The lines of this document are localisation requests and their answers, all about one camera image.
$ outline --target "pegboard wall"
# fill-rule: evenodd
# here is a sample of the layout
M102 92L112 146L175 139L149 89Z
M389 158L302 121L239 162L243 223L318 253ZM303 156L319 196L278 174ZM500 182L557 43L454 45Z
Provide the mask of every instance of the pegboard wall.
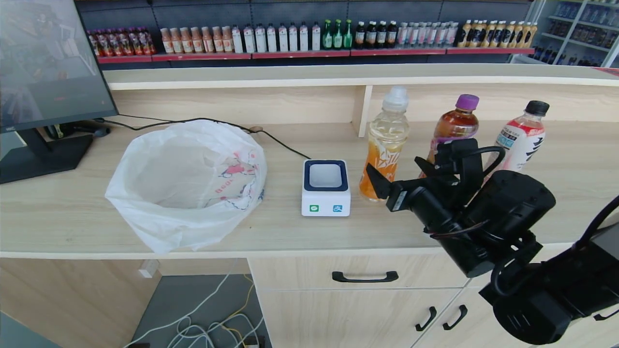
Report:
M341 1L341 0L119 0L76 1L87 30L117 27L147 27L163 51L160 29L172 27L214 27L249 23L300 25L305 21L323 24L325 19L397 22L463 23L467 19L524 20L529 0L426 0L426 1ZM252 59L242 61L173 61L131 64L102 64L102 69L144 69L199 66L283 66L307 64L379 63L504 63L503 54L441 56L370 56L295 59Z

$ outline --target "purple bottle cap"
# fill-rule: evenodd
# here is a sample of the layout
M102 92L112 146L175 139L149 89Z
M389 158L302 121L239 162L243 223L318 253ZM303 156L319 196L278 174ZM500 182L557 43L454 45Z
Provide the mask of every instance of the purple bottle cap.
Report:
M462 94L456 102L456 108L463 110L475 110L479 104L479 97L472 94Z

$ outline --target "cabinet handle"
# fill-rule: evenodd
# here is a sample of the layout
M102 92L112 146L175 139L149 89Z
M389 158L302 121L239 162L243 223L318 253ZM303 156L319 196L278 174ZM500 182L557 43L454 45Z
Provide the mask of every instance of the cabinet handle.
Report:
M619 313L619 310L614 311L613 313L609 314L608 316L603 316L601 314L596 314L593 316L593 319L595 319L595 321L602 321L602 320L606 320L608 318L610 318L611 316L615 315Z
M458 309L460 309L460 317L458 317L458 319L456 320L456 322L453 325L449 325L447 323L443 323L443 330L449 331L449 330L455 328L456 325L458 325L458 323L460 323L460 320L464 319L466 314L469 312L469 310L466 308L465 305L460 305L460 307L458 307Z
M385 278L383 279L348 279L344 277L343 272L333 272L331 273L331 278L334 281L340 283L388 283L392 281L396 281L399 277L397 272L389 271L386 273Z
M428 321L426 321L426 323L421 326L419 324L415 325L415 329L419 332L422 332L423 330L425 330L425 328L428 327L428 325L430 325L430 323L434 320L434 318L436 317L436 308L434 306L428 308L428 310L430 311L430 319L428 319Z

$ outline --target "monitor screen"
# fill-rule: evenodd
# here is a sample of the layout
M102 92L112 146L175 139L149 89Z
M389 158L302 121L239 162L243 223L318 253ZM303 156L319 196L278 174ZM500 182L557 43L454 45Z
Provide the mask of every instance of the monitor screen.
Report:
M73 0L0 1L0 133L118 114Z

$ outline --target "plastic bag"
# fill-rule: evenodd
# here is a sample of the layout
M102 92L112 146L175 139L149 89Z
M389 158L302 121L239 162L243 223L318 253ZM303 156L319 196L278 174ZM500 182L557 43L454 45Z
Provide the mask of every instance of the plastic bag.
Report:
M155 253L218 243L262 200L267 164L242 130L178 123L135 138L105 197Z

